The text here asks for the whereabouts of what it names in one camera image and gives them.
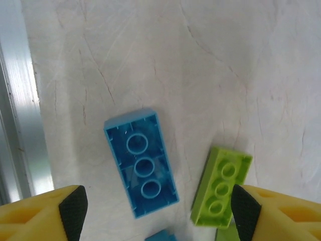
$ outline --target toy brick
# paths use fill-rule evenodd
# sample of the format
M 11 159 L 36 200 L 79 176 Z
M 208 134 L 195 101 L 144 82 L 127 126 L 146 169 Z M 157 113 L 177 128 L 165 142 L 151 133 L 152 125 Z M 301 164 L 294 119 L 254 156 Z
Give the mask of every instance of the toy brick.
M 163 229 L 162 231 L 154 234 L 145 239 L 145 241 L 177 241 L 174 234 L 169 235 L 168 232 Z
M 135 218 L 179 201 L 157 113 L 144 108 L 104 124 Z
M 252 156 L 213 147 L 192 207 L 191 220 L 197 226 L 227 228 L 232 218 L 231 193 L 243 184 Z
M 216 231 L 215 241 L 240 241 L 236 224 L 230 224 L 227 229 L 218 229 Z

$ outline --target white table surface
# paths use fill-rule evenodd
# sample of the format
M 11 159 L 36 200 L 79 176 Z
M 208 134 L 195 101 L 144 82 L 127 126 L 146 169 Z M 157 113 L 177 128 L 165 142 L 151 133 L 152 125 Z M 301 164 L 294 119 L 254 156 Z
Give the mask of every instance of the white table surface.
M 55 186 L 87 190 L 82 241 L 213 241 L 190 221 L 212 145 L 253 155 L 247 184 L 321 202 L 321 1 L 22 3 Z M 181 200 L 135 220 L 102 128 L 144 106 Z

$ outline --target green lego piece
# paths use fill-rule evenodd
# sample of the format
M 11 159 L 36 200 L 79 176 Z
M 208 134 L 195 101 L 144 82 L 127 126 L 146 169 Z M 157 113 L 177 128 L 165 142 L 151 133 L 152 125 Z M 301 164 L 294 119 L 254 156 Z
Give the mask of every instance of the green lego piece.
M 234 184 L 243 184 L 252 156 L 213 147 L 192 207 L 196 226 L 227 228 L 231 222 Z
M 240 241 L 236 224 L 231 224 L 228 229 L 218 229 L 216 231 L 215 241 Z

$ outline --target blue lego piece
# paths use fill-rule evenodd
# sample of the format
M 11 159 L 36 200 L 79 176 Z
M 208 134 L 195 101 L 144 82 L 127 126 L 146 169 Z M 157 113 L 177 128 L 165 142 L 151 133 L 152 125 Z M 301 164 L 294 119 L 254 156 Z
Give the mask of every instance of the blue lego piece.
M 135 218 L 179 201 L 157 113 L 145 108 L 104 124 Z
M 163 229 L 153 236 L 146 238 L 145 241 L 177 241 L 177 239 L 174 234 L 169 235 L 168 232 Z

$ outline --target metal frame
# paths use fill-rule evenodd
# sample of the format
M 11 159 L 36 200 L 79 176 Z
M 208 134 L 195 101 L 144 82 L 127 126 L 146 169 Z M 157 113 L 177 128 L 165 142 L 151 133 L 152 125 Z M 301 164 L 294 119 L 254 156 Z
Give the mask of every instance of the metal frame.
M 0 1 L 0 64 L 0 166 L 12 202 L 54 188 L 20 0 Z

